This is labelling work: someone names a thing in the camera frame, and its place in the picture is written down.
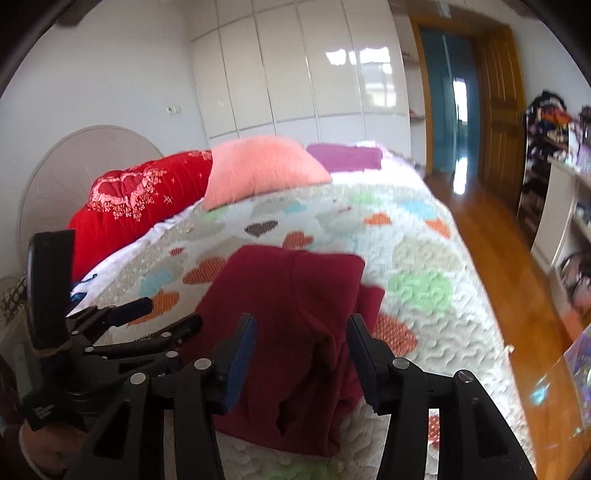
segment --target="metal screw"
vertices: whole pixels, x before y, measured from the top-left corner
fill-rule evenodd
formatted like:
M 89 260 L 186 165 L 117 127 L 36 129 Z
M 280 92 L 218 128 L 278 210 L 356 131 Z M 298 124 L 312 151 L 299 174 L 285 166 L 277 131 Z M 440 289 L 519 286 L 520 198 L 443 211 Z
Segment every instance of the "metal screw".
M 457 373 L 457 377 L 461 382 L 464 383 L 470 383 L 472 380 L 474 380 L 474 377 L 468 370 L 460 370 Z
M 193 365 L 197 370 L 207 370 L 212 366 L 212 361 L 209 358 L 200 358 Z
M 141 385 L 146 381 L 146 374 L 142 372 L 137 372 L 136 374 L 131 375 L 129 381 L 134 385 Z
M 392 364 L 395 368 L 398 368 L 399 370 L 406 370 L 410 366 L 410 362 L 402 356 L 398 356 L 394 360 L 392 360 Z

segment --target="purple pillow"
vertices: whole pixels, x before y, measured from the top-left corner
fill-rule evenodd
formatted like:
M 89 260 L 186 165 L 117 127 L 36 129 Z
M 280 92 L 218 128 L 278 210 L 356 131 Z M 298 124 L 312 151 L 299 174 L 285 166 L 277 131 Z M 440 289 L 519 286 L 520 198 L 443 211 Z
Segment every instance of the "purple pillow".
M 330 173 L 382 168 L 382 151 L 379 148 L 319 143 L 308 145 L 306 151 Z

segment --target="clothes pile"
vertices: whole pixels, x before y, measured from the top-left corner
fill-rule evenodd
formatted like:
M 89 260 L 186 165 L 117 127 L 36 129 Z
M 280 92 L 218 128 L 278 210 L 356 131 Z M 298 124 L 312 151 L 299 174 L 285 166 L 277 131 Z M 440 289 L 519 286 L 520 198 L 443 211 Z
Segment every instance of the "clothes pile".
M 242 396 L 217 431 L 275 450 L 333 456 L 339 427 L 362 395 L 349 362 L 346 321 L 375 327 L 383 289 L 361 284 L 356 255 L 314 254 L 265 245 L 234 253 L 196 308 L 203 329 L 181 350 L 207 356 L 242 313 L 257 320 L 257 343 Z

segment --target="pink pillow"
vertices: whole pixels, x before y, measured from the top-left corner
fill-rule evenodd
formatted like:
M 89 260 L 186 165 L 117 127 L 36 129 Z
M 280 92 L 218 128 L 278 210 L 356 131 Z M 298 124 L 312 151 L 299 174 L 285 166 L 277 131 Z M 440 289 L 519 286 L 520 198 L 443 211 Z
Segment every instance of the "pink pillow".
M 213 167 L 202 208 L 330 182 L 330 174 L 296 141 L 283 137 L 241 138 L 212 149 Z

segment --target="orange heart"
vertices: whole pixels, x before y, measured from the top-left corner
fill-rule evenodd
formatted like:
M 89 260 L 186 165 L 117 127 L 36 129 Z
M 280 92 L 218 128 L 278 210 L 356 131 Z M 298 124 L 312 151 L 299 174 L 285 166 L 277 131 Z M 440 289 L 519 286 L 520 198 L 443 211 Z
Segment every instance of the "orange heart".
M 197 283 L 209 283 L 216 279 L 223 268 L 226 260 L 220 257 L 211 257 L 203 260 L 197 268 L 192 269 L 183 277 L 183 283 L 195 285 Z
M 429 442 L 433 445 L 433 448 L 439 450 L 439 415 L 429 416 Z
M 425 220 L 425 223 L 430 229 L 435 230 L 437 233 L 443 235 L 445 238 L 450 238 L 451 233 L 449 231 L 449 227 L 445 223 L 443 223 L 443 221 L 441 221 L 440 218 L 438 218 L 437 220 Z
M 363 220 L 366 225 L 392 225 L 392 220 L 385 213 L 374 213 L 371 217 Z
M 417 347 L 417 337 L 414 332 L 385 313 L 378 315 L 373 336 L 386 342 L 396 356 L 405 356 Z
M 301 248 L 305 248 L 308 245 L 314 242 L 314 237 L 312 235 L 306 236 L 304 232 L 297 231 L 297 232 L 289 232 L 285 236 L 285 240 L 283 240 L 283 248 L 288 250 L 299 250 Z
M 152 297 L 152 311 L 149 314 L 138 318 L 137 320 L 129 322 L 127 326 L 139 325 L 140 323 L 147 322 L 158 315 L 166 313 L 178 303 L 180 297 L 181 295 L 179 295 L 177 291 L 165 293 L 164 290 L 160 290 L 154 297 Z

